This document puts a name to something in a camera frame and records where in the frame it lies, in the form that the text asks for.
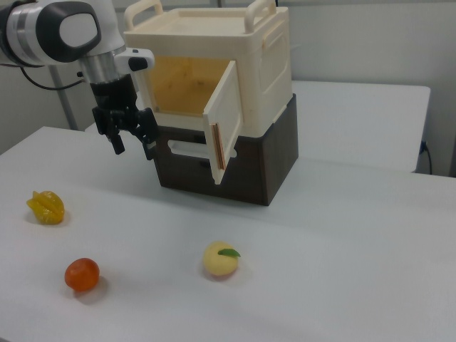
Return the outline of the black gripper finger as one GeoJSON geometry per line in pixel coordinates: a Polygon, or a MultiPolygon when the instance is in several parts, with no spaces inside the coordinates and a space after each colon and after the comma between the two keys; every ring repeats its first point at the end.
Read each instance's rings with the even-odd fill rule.
{"type": "Polygon", "coordinates": [[[110,111],[100,107],[94,107],[92,113],[98,133],[107,137],[108,141],[112,144],[116,155],[123,153],[125,147],[119,134],[120,131],[114,123],[110,111]]]}
{"type": "Polygon", "coordinates": [[[134,135],[141,143],[147,160],[155,156],[156,140],[159,137],[159,127],[153,111],[150,108],[143,110],[129,110],[126,116],[127,131],[134,135]]]}

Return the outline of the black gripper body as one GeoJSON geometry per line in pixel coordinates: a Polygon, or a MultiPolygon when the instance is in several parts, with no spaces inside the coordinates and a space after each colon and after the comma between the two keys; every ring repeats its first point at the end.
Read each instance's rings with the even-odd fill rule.
{"type": "Polygon", "coordinates": [[[90,88],[96,101],[96,107],[92,109],[94,116],[112,111],[134,116],[138,111],[136,90],[130,74],[106,83],[91,83],[90,88]]]}

